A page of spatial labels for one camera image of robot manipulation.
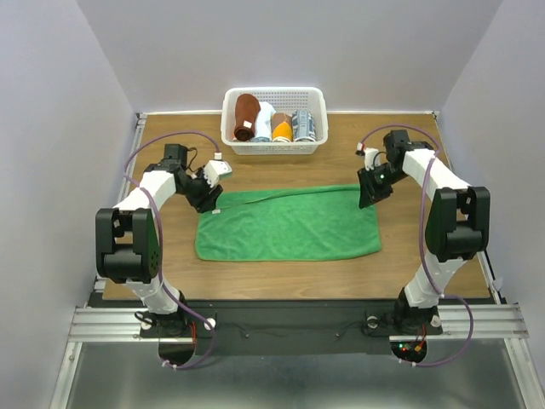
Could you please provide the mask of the green towel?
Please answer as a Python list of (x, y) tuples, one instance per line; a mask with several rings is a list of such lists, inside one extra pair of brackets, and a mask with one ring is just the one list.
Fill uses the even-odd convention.
[(197, 256), (215, 262), (324, 262), (380, 251), (375, 207), (359, 187), (331, 185), (223, 193), (198, 220)]

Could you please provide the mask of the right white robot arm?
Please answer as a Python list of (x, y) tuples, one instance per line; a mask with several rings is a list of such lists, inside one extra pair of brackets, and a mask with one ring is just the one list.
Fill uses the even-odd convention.
[(439, 301), (457, 270), (489, 243), (491, 194), (453, 173), (440, 159), (441, 146), (431, 136), (422, 141), (409, 137), (409, 125), (384, 128), (383, 148), (367, 147), (356, 153), (364, 160), (358, 170), (359, 207), (364, 209), (387, 199), (393, 185), (405, 178), (421, 188), (419, 233), (421, 265), (405, 285), (392, 310), (366, 315), (366, 332), (387, 337), (414, 329), (438, 328)]

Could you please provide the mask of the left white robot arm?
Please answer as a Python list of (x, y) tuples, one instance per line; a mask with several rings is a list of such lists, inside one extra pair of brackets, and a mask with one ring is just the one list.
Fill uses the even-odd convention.
[(130, 289), (147, 308), (137, 315), (146, 330), (163, 327), (179, 336), (189, 327), (186, 299), (164, 278), (161, 207), (181, 195), (199, 214), (212, 211), (222, 193), (220, 181), (232, 168), (219, 151), (191, 170), (190, 149), (167, 144), (163, 158), (149, 164), (135, 188), (112, 208), (95, 216), (95, 256), (100, 277)]

